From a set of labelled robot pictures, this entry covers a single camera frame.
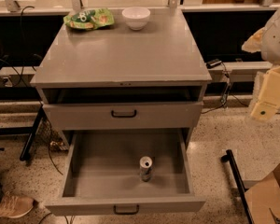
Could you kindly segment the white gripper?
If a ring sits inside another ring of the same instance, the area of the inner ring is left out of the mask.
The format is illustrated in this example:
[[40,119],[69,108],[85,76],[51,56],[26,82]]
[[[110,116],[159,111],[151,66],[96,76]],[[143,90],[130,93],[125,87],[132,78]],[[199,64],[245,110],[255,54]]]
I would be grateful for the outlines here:
[[[249,53],[261,51],[263,60],[280,65],[280,8],[269,18],[264,28],[258,29],[244,42],[242,50]],[[261,81],[250,117],[257,121],[267,121],[280,108],[280,66],[268,70]]]

